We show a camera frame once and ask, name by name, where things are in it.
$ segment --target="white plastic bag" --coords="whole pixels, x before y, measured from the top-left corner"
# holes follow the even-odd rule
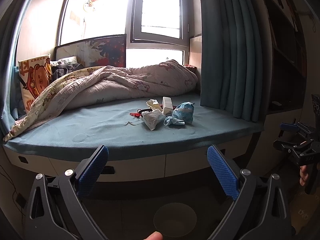
[[[143,121],[151,131],[156,128],[156,125],[165,119],[165,115],[159,109],[143,114]]]

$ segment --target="drawer handle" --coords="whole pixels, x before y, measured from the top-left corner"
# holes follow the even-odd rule
[[[105,166],[101,174],[115,174],[115,168],[113,166]]]
[[[27,161],[27,159],[26,159],[25,157],[23,157],[23,156],[18,156],[18,158],[19,158],[19,160],[20,160],[22,163],[28,164],[28,161]]]

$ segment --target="electrical cable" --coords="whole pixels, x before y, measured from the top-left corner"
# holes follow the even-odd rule
[[[13,183],[13,180],[12,180],[11,177],[9,176],[9,174],[5,171],[5,169],[2,167],[2,165],[0,165],[0,167],[3,169],[3,171],[5,172],[5,174],[6,174],[9,178],[7,178],[7,176],[5,176],[5,175],[4,175],[3,173],[1,173],[1,172],[0,172],[0,175],[4,176],[4,177],[7,179],[7,181],[9,181],[9,183],[10,183],[10,184],[13,186],[13,188],[14,188],[14,192],[12,193],[12,201],[13,201],[14,205],[17,207],[17,209],[19,210],[19,212],[21,213],[21,221],[22,221],[22,220],[23,220],[23,216],[24,216],[25,214],[23,214],[22,208],[21,208],[21,210],[20,210],[20,208],[18,207],[17,203],[14,201],[14,198],[13,198],[15,193],[18,194],[17,189],[16,189],[16,187],[15,187],[15,185],[14,185],[14,183]]]

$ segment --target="blue face mask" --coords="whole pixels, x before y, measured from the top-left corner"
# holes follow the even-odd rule
[[[172,112],[172,116],[168,116],[164,120],[164,125],[184,125],[185,123],[192,124],[194,111],[193,104],[194,103],[186,102],[177,106],[177,108]]]

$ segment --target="blue curtain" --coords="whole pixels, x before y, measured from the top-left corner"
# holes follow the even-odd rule
[[[0,140],[21,116],[22,102],[15,50],[22,20],[31,0],[13,0],[0,19]]]
[[[258,121],[262,51],[251,0],[201,0],[201,105]]]

